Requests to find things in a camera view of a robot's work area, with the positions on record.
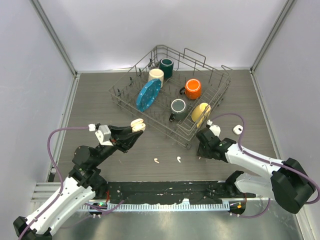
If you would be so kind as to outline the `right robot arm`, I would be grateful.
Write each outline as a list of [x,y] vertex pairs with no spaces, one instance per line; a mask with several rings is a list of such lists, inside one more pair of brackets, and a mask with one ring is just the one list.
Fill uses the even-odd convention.
[[316,184],[293,158],[283,161],[266,157],[230,138],[219,139],[210,127],[200,130],[196,137],[200,157],[238,165],[255,174],[233,173],[225,186],[230,197],[255,194],[275,200],[284,210],[296,214],[316,191]]

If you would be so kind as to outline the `beige earbud charging case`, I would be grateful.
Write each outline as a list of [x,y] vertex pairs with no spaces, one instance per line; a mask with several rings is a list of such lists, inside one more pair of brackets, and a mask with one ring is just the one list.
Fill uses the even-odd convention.
[[132,132],[144,131],[146,129],[146,124],[142,118],[137,118],[130,123]]

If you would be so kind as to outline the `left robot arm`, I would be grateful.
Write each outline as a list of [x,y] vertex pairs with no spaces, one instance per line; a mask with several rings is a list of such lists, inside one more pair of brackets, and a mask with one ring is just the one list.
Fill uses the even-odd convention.
[[92,199],[100,200],[107,192],[107,181],[98,166],[114,152],[127,153],[144,133],[143,119],[133,120],[129,126],[90,123],[84,127],[98,140],[96,147],[76,148],[72,170],[60,187],[30,215],[19,216],[13,227],[20,240],[50,240],[59,228],[82,206]]

